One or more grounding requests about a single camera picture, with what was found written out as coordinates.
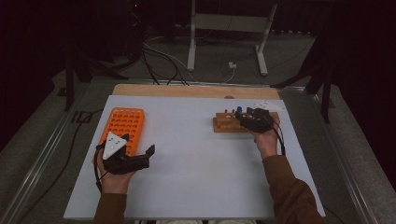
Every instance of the orange tray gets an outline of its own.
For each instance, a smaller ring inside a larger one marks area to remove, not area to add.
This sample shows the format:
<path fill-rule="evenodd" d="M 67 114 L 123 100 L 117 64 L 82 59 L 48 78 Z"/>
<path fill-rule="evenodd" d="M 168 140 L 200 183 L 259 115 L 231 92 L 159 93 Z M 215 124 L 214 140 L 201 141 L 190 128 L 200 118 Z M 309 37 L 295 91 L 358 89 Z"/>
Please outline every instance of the orange tray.
<path fill-rule="evenodd" d="M 135 156 L 144 122 L 145 111 L 143 109 L 114 107 L 108 117 L 99 144 L 107 139 L 109 132 L 116 134 L 118 137 L 128 133 L 129 141 L 126 144 L 125 154 L 130 157 Z"/>

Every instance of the white tabletop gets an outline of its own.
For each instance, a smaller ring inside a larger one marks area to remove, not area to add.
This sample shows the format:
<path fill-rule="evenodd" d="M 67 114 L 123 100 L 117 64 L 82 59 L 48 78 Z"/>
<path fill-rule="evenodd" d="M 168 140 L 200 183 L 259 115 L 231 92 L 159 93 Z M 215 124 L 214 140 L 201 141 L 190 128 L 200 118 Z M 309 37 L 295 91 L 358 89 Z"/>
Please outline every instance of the white tabletop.
<path fill-rule="evenodd" d="M 248 133 L 214 133 L 212 118 L 224 109 L 254 107 L 263 100 L 183 97 L 109 96 L 82 165 L 64 218 L 92 219 L 100 193 L 92 156 L 110 111 L 142 108 L 146 121 L 138 154 L 152 144 L 148 169 L 129 186 L 126 218 L 266 219 L 274 217 L 260 154 Z M 281 120 L 287 157 L 297 178 L 312 189 L 325 216 L 315 184 L 283 101 L 270 100 Z"/>

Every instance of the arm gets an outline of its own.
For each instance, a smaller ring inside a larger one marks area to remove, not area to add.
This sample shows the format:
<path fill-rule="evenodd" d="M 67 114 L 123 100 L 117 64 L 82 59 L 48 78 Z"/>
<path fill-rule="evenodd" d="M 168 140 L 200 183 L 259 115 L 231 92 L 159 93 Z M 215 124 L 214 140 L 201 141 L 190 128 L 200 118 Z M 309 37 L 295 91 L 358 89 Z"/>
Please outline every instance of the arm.
<path fill-rule="evenodd" d="M 304 181 L 297 179 L 284 156 L 276 153 L 276 133 L 252 133 L 262 156 L 265 175 L 274 199 L 279 223 L 325 223 L 317 210 L 315 197 Z"/>
<path fill-rule="evenodd" d="M 123 223 L 124 211 L 126 208 L 126 192 L 128 191 L 129 181 L 134 172 L 125 175 L 106 174 L 103 165 L 103 150 L 99 151 L 98 168 L 102 178 L 102 194 L 96 208 L 94 224 L 116 224 Z"/>

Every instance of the power plug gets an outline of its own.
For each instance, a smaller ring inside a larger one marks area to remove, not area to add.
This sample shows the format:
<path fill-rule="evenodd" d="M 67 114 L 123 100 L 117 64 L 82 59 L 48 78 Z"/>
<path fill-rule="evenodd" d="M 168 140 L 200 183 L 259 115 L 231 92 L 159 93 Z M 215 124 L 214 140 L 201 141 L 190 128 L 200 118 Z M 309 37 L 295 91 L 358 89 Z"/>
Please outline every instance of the power plug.
<path fill-rule="evenodd" d="M 236 63 L 229 62 L 229 63 L 228 63 L 228 66 L 229 66 L 231 69 L 236 68 Z"/>

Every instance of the forearm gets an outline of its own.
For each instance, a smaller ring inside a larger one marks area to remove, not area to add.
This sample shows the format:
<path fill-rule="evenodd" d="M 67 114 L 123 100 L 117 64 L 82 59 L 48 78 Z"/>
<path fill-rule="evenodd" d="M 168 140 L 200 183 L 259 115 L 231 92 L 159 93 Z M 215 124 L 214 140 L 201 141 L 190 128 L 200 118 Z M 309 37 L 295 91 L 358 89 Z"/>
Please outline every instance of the forearm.
<path fill-rule="evenodd" d="M 118 224 L 124 221 L 126 194 L 103 193 L 96 208 L 94 224 Z"/>
<path fill-rule="evenodd" d="M 271 156 L 262 162 L 279 223 L 324 223 L 311 189 L 294 176 L 286 157 Z"/>

